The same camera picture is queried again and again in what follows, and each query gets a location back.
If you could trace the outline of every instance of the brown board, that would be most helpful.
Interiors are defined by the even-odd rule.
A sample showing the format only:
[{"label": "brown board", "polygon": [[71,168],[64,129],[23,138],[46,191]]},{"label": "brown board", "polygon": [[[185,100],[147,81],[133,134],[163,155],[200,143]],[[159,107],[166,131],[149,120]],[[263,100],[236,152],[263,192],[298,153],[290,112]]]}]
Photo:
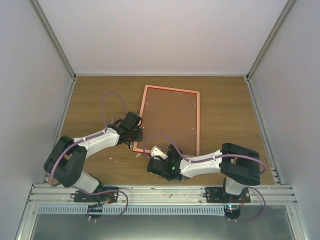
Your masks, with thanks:
[{"label": "brown board", "polygon": [[[146,85],[144,88],[140,116],[143,121],[143,141],[154,134],[170,137],[185,155],[200,153],[200,92]],[[142,153],[144,142],[135,142],[133,151]],[[153,146],[165,152],[170,142],[156,136],[148,140],[145,150]]]}]

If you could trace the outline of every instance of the cable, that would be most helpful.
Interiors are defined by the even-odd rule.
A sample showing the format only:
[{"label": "cable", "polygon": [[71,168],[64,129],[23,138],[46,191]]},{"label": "cable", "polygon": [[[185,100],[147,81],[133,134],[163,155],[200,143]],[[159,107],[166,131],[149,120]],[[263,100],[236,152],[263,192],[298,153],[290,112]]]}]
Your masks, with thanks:
[{"label": "cable", "polygon": [[[102,136],[103,134],[105,134],[107,128],[108,128],[108,124],[107,124],[107,120],[104,116],[104,113],[103,113],[103,109],[102,109],[102,103],[103,103],[103,100],[104,98],[107,96],[107,95],[110,95],[110,94],[113,94],[113,95],[117,95],[121,102],[122,102],[122,105],[123,105],[123,110],[124,110],[124,114],[127,115],[127,109],[126,109],[126,104],[123,100],[123,98],[120,96],[120,94],[114,92],[114,91],[109,91],[109,92],[106,92],[102,97],[101,97],[101,100],[100,100],[100,104],[99,104],[99,110],[100,110],[100,115],[101,115],[101,118],[103,120],[103,123],[104,123],[104,129],[100,132],[97,132],[96,134],[92,135],[92,136],[85,136],[83,137],[81,140],[79,141],[76,141],[74,143],[72,143],[70,146],[68,146],[60,155],[59,157],[57,158],[57,160],[55,161],[54,165],[53,165],[53,168],[50,172],[50,176],[49,176],[49,183],[52,187],[56,187],[58,185],[60,185],[60,183],[57,183],[57,184],[54,184],[53,183],[53,179],[54,179],[54,175],[55,175],[55,171],[57,169],[57,166],[59,165],[60,161],[62,160],[62,158],[66,155],[66,153],[72,149],[74,146],[78,145],[78,144],[81,144],[85,141],[89,141],[91,139],[94,139],[94,138],[97,138],[97,137],[100,137]],[[90,192],[86,192],[82,189],[79,189],[79,191],[85,193],[85,194],[88,194],[88,195],[100,195],[100,194],[106,194],[106,193],[114,193],[114,192],[117,192],[117,193],[121,193],[125,196],[126,198],[126,204],[125,204],[125,207],[123,209],[123,211],[121,213],[119,213],[118,215],[114,216],[114,217],[111,217],[111,218],[107,218],[107,219],[102,219],[102,220],[99,220],[99,222],[104,222],[104,221],[109,221],[109,220],[113,220],[113,219],[116,219],[116,218],[119,218],[121,217],[127,210],[128,208],[128,204],[129,204],[129,199],[128,199],[128,196],[126,195],[125,192],[121,191],[121,190],[107,190],[107,191],[101,191],[101,192],[96,192],[96,193],[90,193]]]},{"label": "cable", "polygon": [[[267,209],[266,200],[265,200],[264,196],[261,194],[261,192],[258,189],[256,189],[255,187],[252,187],[252,186],[246,186],[246,187],[256,191],[260,195],[260,197],[262,198],[262,201],[263,201],[263,209],[262,209],[261,213],[258,216],[255,216],[255,217],[252,217],[252,218],[248,218],[248,219],[235,220],[235,222],[248,223],[248,222],[251,222],[251,221],[258,220],[265,214],[266,209]],[[230,218],[228,218],[226,215],[224,215],[224,217],[226,219],[228,219],[228,221],[230,221]]]},{"label": "cable", "polygon": [[[90,193],[90,192],[86,192],[82,189],[79,189],[79,191],[85,193],[85,194],[88,194],[88,195],[92,195],[92,196],[95,196],[95,195],[100,195],[100,194],[107,194],[107,193],[120,193],[120,194],[123,194],[125,199],[126,199],[126,203],[125,203],[125,207],[124,209],[116,216],[113,216],[113,217],[110,217],[110,218],[106,218],[106,219],[94,219],[95,222],[106,222],[106,221],[110,221],[110,220],[114,220],[114,219],[117,219],[119,217],[121,217],[128,209],[128,205],[129,205],[129,198],[128,198],[128,195],[124,192],[124,191],[121,191],[121,190],[106,190],[106,191],[101,191],[101,192],[97,192],[97,193]],[[89,219],[89,213],[92,209],[89,209],[88,208],[88,211],[86,213],[86,217]]]},{"label": "cable", "polygon": [[144,140],[143,142],[143,153],[144,155],[148,158],[148,155],[146,153],[146,143],[154,138],[154,137],[163,137],[165,139],[168,139],[172,145],[175,147],[176,151],[179,153],[179,155],[187,162],[191,163],[191,164],[199,164],[199,163],[204,163],[204,162],[208,162],[208,161],[211,161],[212,159],[219,159],[219,158],[242,158],[242,159],[248,159],[248,160],[251,160],[251,161],[254,161],[258,164],[261,164],[263,166],[263,170],[260,172],[260,174],[263,174],[266,172],[267,170],[267,166],[266,164],[259,160],[259,159],[256,159],[254,157],[251,157],[251,156],[245,156],[245,155],[240,155],[240,154],[222,154],[222,155],[219,155],[219,156],[213,156],[213,157],[209,157],[209,158],[206,158],[206,159],[202,159],[202,160],[198,160],[198,161],[195,161],[195,160],[190,160],[190,158],[187,158],[185,157],[182,152],[179,150],[179,148],[177,147],[177,145],[175,144],[175,142],[167,135],[164,135],[164,134],[153,134],[149,137],[146,138],[146,140]]}]

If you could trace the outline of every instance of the gray floor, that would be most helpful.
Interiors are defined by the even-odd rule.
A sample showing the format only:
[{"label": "gray floor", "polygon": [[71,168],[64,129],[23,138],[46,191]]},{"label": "gray floor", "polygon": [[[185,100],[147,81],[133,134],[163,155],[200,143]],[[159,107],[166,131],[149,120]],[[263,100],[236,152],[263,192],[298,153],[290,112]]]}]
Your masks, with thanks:
[{"label": "gray floor", "polygon": [[[241,218],[260,212],[246,206]],[[222,216],[124,215],[107,222],[88,222],[84,215],[40,214],[33,240],[275,240],[294,239],[284,207],[268,206],[265,215],[249,223],[228,222]]]}]

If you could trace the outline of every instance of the wooden frame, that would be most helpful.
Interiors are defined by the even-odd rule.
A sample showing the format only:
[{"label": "wooden frame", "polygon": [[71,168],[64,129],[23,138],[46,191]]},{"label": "wooden frame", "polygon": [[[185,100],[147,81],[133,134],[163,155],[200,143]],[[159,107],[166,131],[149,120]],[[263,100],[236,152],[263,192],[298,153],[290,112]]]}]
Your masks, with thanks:
[{"label": "wooden frame", "polygon": [[[140,116],[143,118],[143,112],[145,107],[145,101],[147,96],[148,89],[161,89],[161,90],[168,90],[168,91],[176,91],[181,93],[192,93],[196,94],[196,155],[200,155],[200,92],[199,91],[192,91],[192,90],[185,90],[185,89],[178,89],[178,88],[171,88],[165,86],[153,86],[153,85],[145,85],[141,108],[140,108]],[[144,150],[137,147],[138,143],[135,141],[133,143],[133,151],[138,153],[143,153]]]}]

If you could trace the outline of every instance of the ventilation grille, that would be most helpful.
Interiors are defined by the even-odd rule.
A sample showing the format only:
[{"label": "ventilation grille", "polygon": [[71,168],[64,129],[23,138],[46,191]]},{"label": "ventilation grille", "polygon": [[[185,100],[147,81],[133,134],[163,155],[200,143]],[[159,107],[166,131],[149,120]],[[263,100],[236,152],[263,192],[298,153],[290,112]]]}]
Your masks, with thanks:
[{"label": "ventilation grille", "polygon": [[[102,212],[91,214],[116,215],[124,209],[119,205],[104,205]],[[42,204],[39,214],[86,214],[87,205]],[[128,206],[126,215],[216,215],[224,216],[223,206]]]}]

